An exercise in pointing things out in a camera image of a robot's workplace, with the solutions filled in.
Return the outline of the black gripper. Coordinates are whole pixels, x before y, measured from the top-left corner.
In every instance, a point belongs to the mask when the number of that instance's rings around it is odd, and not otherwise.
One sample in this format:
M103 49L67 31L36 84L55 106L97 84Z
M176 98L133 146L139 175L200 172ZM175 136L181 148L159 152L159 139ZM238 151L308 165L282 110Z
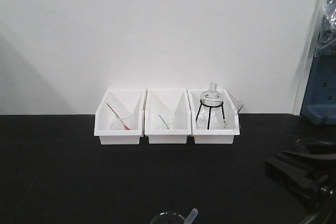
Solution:
M296 148L265 161L266 176L310 211L301 223L335 223L335 142L296 141Z

